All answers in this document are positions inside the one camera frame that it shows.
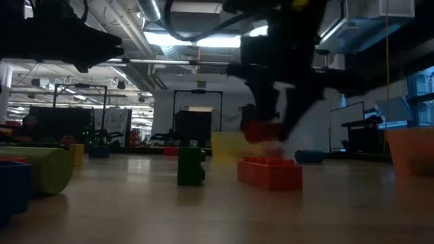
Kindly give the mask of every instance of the wooden floor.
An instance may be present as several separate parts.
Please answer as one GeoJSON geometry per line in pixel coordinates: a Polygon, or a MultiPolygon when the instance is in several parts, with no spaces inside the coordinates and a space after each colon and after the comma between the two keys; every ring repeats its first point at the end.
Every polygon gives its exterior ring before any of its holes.
{"type": "Polygon", "coordinates": [[[176,186],[176,161],[112,155],[85,162],[62,195],[31,201],[0,243],[434,243],[434,180],[389,165],[304,167],[301,192],[236,181],[206,163],[204,187],[176,186]]]}

